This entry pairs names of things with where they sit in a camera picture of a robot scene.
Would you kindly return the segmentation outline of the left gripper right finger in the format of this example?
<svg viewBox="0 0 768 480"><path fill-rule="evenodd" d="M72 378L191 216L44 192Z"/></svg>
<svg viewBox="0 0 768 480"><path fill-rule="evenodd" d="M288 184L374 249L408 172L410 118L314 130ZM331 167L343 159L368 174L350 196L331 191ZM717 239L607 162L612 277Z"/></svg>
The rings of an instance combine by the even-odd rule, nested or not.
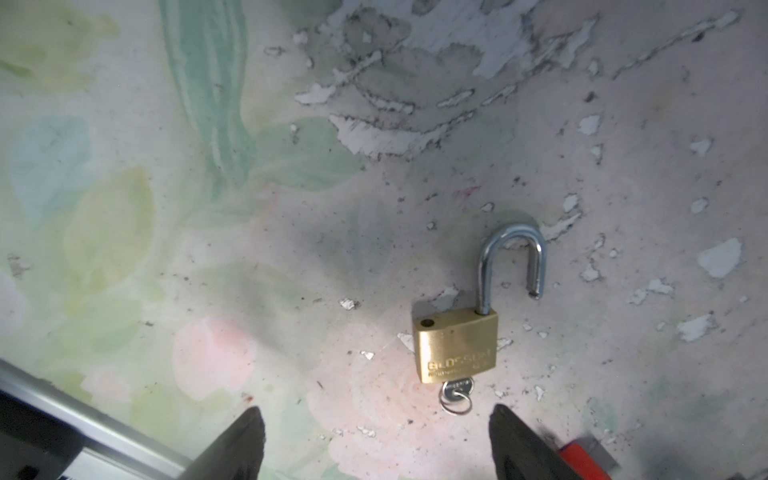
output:
<svg viewBox="0 0 768 480"><path fill-rule="evenodd" d="M580 479L577 472L506 405L494 406L488 431L498 479Z"/></svg>

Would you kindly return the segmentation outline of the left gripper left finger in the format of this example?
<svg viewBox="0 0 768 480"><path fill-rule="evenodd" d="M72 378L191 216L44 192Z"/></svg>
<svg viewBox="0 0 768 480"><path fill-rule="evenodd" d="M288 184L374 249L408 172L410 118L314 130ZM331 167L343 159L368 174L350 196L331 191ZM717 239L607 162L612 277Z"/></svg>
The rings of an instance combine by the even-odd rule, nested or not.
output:
<svg viewBox="0 0 768 480"><path fill-rule="evenodd" d="M256 480L264 459L265 424L257 406L246 409L178 477Z"/></svg>

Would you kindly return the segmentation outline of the brass padlock with key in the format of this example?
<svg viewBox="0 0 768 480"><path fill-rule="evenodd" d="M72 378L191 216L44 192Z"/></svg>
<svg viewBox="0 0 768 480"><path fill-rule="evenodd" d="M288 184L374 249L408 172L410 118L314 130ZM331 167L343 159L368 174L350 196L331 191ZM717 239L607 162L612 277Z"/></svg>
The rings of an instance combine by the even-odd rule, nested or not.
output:
<svg viewBox="0 0 768 480"><path fill-rule="evenodd" d="M441 385L438 401L450 415L464 416L472 411L474 377L496 367L499 315L492 308L493 262L498 251L515 239L527 243L526 291L539 299L544 290L546 240L535 226L508 224L482 244L475 268L475 306L412 322L419 380Z"/></svg>

